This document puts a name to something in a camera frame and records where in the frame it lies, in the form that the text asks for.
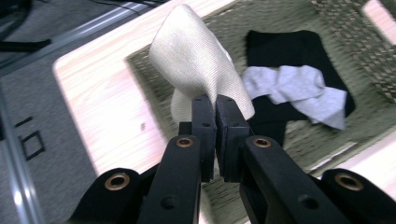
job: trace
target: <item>black cable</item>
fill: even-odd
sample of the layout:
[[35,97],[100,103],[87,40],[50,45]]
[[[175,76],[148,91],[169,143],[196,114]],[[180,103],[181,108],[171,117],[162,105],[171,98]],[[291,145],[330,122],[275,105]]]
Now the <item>black cable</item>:
[[6,11],[6,15],[1,15],[0,20],[0,41],[6,39],[15,30],[18,29],[27,19],[32,10],[32,1],[25,0],[21,1],[17,8],[13,8],[9,12]]
[[97,3],[97,4],[102,4],[102,5],[108,5],[108,6],[121,7],[121,8],[124,8],[124,9],[130,10],[130,11],[132,11],[132,12],[136,13],[136,14],[137,14],[137,15],[139,15],[139,16],[141,16],[141,15],[142,15],[142,14],[140,14],[140,13],[139,13],[138,11],[136,11],[136,10],[133,10],[133,9],[131,9],[131,8],[128,8],[128,7],[125,7],[125,6],[122,6],[122,5],[116,4],[116,3],[112,3],[112,2],[108,2],[108,1],[98,1],[98,0],[90,0],[90,1],[92,1],[92,2],[94,2],[94,3]]

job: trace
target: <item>wicker basket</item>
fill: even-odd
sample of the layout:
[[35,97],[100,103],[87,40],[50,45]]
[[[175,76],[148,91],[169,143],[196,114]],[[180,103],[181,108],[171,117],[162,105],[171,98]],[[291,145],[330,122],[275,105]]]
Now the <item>wicker basket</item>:
[[[323,167],[334,166],[362,151],[393,130],[396,124],[393,104],[396,102],[396,48],[384,41],[363,16],[364,3],[240,0],[204,18],[230,53],[239,74],[246,68],[245,38],[249,30],[265,33],[310,30],[321,36],[333,66],[355,99],[356,110],[346,119],[346,129],[342,132],[308,121],[288,123],[284,148],[305,171],[314,175]],[[168,138],[175,136],[177,126],[170,114],[173,87],[149,63],[149,46],[131,55],[128,62],[163,133]],[[331,162],[314,169],[325,160]],[[216,223],[248,220],[237,185],[224,184],[217,176],[203,188]]]

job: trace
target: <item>bolt hole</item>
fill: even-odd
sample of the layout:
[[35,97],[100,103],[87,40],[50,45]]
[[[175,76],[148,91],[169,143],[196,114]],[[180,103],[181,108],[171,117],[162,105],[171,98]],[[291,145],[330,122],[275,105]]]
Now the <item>bolt hole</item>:
[[114,174],[106,180],[105,187],[109,190],[120,190],[128,186],[130,181],[130,177],[125,173]]
[[271,146],[271,142],[265,138],[259,138],[254,140],[254,145],[257,147],[269,147]]
[[111,183],[111,185],[113,185],[113,186],[119,186],[119,185],[123,184],[124,181],[125,181],[125,178],[123,178],[123,177],[121,177],[121,176],[118,176],[118,177],[112,179],[112,180],[110,181],[110,183]]
[[355,191],[363,189],[363,184],[359,181],[359,179],[353,177],[352,175],[343,173],[337,174],[335,176],[335,181],[346,189]]
[[166,210],[171,210],[177,207],[177,197],[176,196],[166,196],[161,200],[161,207]]
[[182,144],[182,145],[188,145],[188,144],[190,143],[190,140],[188,140],[188,139],[181,139],[181,140],[179,141],[179,143]]
[[348,185],[352,188],[356,188],[358,186],[358,183],[355,182],[355,180],[348,178],[348,177],[341,177],[341,181],[345,184]]
[[315,199],[309,197],[309,196],[306,195],[306,194],[301,195],[301,196],[298,198],[298,201],[299,201],[304,207],[306,207],[306,208],[308,208],[308,209],[317,209],[317,208],[319,208],[318,202],[317,202]]
[[190,138],[180,138],[177,140],[177,145],[179,147],[190,147],[192,146],[193,141]]

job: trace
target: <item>black cloth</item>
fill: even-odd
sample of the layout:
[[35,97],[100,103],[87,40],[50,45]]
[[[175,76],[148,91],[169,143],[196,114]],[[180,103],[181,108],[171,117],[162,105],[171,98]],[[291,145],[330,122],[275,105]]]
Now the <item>black cloth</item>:
[[[332,66],[318,34],[310,31],[282,34],[250,31],[247,35],[247,66],[282,65],[309,65],[317,68],[323,74],[327,87],[347,92],[346,117],[355,109],[353,98]],[[287,121],[307,119],[291,103],[275,105],[267,96],[253,99],[253,106],[256,114],[249,121],[253,132],[274,138],[280,145],[283,144]]]

